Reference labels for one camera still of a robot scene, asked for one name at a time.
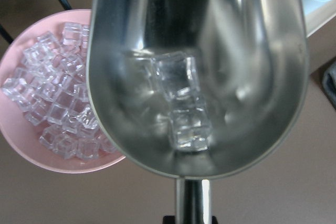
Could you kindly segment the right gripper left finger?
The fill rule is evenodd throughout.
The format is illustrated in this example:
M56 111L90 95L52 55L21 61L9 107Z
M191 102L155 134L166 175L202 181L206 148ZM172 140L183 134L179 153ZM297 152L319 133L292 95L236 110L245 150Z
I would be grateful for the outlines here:
M175 224L175 216L164 216L162 224Z

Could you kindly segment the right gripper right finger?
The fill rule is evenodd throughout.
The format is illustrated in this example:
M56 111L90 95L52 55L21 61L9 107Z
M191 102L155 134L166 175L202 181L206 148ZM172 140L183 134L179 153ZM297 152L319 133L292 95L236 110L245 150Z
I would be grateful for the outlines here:
M212 216L212 224L218 224L217 218Z

